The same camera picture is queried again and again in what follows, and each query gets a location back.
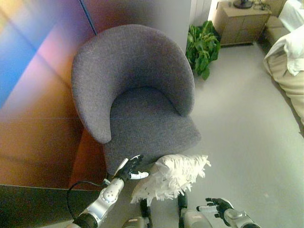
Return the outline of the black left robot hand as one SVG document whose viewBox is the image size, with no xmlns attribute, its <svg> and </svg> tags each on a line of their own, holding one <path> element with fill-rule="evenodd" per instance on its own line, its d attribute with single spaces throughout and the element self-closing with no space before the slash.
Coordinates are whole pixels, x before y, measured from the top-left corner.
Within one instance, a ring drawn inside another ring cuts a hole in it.
<svg viewBox="0 0 304 228">
<path fill-rule="evenodd" d="M 125 158 L 117 168 L 114 178 L 122 179 L 124 182 L 128 180 L 139 180 L 149 176 L 148 172 L 135 172 L 136 167 L 143 160 L 143 155 L 136 155 L 131 159 Z"/>
</svg>

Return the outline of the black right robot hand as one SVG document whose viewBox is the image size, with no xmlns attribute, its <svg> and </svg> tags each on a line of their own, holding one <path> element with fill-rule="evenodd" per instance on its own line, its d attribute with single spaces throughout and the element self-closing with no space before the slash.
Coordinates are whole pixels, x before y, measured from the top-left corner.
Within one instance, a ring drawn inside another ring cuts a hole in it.
<svg viewBox="0 0 304 228">
<path fill-rule="evenodd" d="M 221 218 L 225 225 L 230 227 L 231 225 L 224 218 L 224 213 L 228 209 L 235 209 L 233 205 L 224 198 L 205 198 L 206 205 L 197 206 L 196 210 L 200 212 L 215 212 L 215 218 Z"/>
</svg>

